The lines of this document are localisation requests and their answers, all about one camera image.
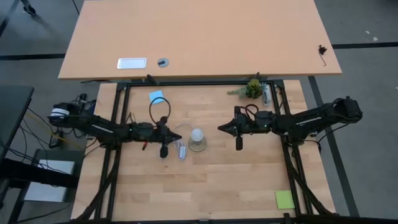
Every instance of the wooden table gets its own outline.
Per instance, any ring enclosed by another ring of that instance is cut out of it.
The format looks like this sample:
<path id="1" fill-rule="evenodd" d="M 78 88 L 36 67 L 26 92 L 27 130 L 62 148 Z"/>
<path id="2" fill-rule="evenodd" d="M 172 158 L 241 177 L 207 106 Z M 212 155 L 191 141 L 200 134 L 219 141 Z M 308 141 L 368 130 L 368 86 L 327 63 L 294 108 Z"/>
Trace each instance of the wooden table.
<path id="1" fill-rule="evenodd" d="M 284 83 L 291 112 L 306 110 L 300 82 L 286 80 Z M 262 105 L 260 99 L 240 100 L 226 94 L 238 87 L 131 88 L 127 112 L 134 113 L 137 122 L 150 122 L 148 94 L 162 90 L 172 107 L 167 126 L 173 129 L 178 124 L 190 123 L 201 128 L 208 146 L 203 152 L 188 150 L 186 159 L 179 161 L 172 144 L 169 156 L 163 160 L 159 157 L 160 144 L 148 144 L 142 151 L 142 143 L 124 143 L 113 220 L 278 218 L 285 212 L 294 217 L 293 210 L 278 210 L 275 201 L 276 190 L 290 190 L 280 137 L 272 133 L 245 135 L 244 149 L 236 151 L 234 138 L 217 130 L 217 126 L 232 120 L 235 105 L 255 103 L 260 110 L 274 110 L 273 106 Z M 96 114 L 111 119 L 115 92 L 116 84 L 100 86 Z M 155 120 L 166 112 L 165 103 L 152 107 Z M 189 126 L 174 131 L 188 141 Z M 334 211 L 317 145 L 306 142 L 300 146 L 300 152 L 308 186 L 327 209 Z M 97 149 L 85 158 L 72 218 L 79 216 L 93 199 L 103 159 L 104 149 Z M 108 197 L 108 194 L 104 196 L 103 217 Z"/>
<path id="2" fill-rule="evenodd" d="M 318 54 L 319 45 L 328 50 Z M 146 58 L 118 70 L 119 58 Z M 158 59 L 169 59 L 160 68 Z M 339 75 L 313 0 L 85 1 L 63 79 Z"/>

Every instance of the light bulb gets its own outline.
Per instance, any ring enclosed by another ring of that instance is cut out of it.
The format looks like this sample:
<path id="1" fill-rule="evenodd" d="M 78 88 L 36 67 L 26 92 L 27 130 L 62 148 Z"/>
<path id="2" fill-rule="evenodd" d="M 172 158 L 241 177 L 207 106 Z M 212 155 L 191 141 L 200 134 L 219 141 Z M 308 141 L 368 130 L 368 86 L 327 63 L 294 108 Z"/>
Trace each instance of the light bulb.
<path id="1" fill-rule="evenodd" d="M 191 132 L 191 138 L 194 141 L 201 141 L 203 139 L 203 131 L 200 128 L 195 128 Z"/>

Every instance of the green sticky note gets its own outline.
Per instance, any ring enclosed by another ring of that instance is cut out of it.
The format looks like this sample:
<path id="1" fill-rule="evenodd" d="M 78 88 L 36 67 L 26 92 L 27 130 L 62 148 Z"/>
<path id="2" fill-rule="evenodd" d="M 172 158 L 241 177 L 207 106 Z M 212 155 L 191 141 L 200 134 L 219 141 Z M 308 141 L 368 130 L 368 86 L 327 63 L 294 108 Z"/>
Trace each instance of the green sticky note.
<path id="1" fill-rule="evenodd" d="M 276 203 L 278 209 L 289 209 L 294 208 L 292 192 L 289 190 L 278 190 L 275 191 Z"/>

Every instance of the potted plant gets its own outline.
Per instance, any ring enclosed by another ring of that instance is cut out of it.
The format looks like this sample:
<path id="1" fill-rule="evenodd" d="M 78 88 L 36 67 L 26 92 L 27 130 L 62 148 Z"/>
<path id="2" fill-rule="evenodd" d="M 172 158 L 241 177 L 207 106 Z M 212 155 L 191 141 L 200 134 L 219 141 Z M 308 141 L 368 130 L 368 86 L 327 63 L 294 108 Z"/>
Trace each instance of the potted plant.
<path id="1" fill-rule="evenodd" d="M 257 78 L 252 78 L 246 86 L 238 90 L 229 91 L 227 92 L 227 94 L 239 95 L 239 98 L 247 96 L 252 99 L 257 99 L 262 95 L 262 92 L 265 89 L 265 87 L 266 87 L 265 83 L 260 83 L 260 81 Z"/>

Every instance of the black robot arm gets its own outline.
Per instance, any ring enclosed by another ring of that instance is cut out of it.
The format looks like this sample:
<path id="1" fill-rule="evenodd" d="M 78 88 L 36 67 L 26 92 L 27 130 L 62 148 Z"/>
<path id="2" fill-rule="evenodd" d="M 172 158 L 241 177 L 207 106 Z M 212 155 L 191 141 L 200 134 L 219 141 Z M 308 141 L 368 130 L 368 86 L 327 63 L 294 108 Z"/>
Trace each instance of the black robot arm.
<path id="1" fill-rule="evenodd" d="M 236 150 L 243 148 L 242 134 L 268 133 L 272 131 L 278 135 L 288 135 L 289 141 L 302 144 L 310 133 L 319 133 L 325 128 L 336 124 L 356 123 L 362 118 L 362 111 L 355 100 L 338 98 L 332 103 L 325 103 L 311 110 L 297 114 L 277 115 L 271 111 L 253 113 L 246 107 L 235 106 L 234 119 L 218 127 L 220 131 L 236 136 Z"/>
<path id="2" fill-rule="evenodd" d="M 151 123 L 116 124 L 77 105 L 59 103 L 53 106 L 48 117 L 52 125 L 60 128 L 75 128 L 97 138 L 101 144 L 112 146 L 122 142 L 158 142 L 162 144 L 160 156 L 167 157 L 167 145 L 181 139 L 166 126 L 167 117 L 162 117 L 154 126 Z"/>

